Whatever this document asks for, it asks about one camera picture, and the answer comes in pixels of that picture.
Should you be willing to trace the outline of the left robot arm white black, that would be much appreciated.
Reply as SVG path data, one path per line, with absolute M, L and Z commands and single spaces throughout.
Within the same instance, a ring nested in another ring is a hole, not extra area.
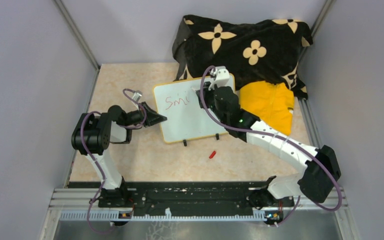
M 71 145 L 93 165 L 100 185 L 91 199 L 98 201 L 100 208 L 132 206 L 132 195 L 126 181 L 116 169 L 108 150 L 111 144 L 129 144 L 133 131 L 151 127 L 167 120 L 167 117 L 141 102 L 134 111 L 126 112 L 119 105 L 107 112 L 83 113 L 71 135 Z

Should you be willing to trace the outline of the whiteboard with yellow rim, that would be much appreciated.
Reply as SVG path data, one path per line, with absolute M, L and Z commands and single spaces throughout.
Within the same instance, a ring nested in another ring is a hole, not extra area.
M 155 85 L 153 96 L 158 114 L 167 120 L 160 124 L 167 144 L 224 135 L 227 131 L 215 123 L 199 105 L 201 78 Z

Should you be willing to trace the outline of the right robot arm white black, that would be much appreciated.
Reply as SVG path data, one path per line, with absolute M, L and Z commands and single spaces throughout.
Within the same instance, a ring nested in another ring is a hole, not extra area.
M 205 82 L 195 93 L 200 108 L 229 135 L 269 151 L 297 171 L 289 176 L 271 177 L 261 193 L 264 204 L 275 206 L 281 198 L 304 195 L 320 206 L 332 190 L 341 192 L 341 170 L 331 147 L 307 145 L 275 130 L 241 108 L 239 97 L 229 86 L 211 89 L 209 82 Z

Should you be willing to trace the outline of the red marker cap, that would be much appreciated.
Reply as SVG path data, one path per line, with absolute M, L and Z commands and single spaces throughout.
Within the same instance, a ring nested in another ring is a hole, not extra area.
M 208 157 L 209 159 L 212 159 L 215 155 L 216 155 L 216 151 L 214 150 L 211 154 L 210 154 L 210 156 Z

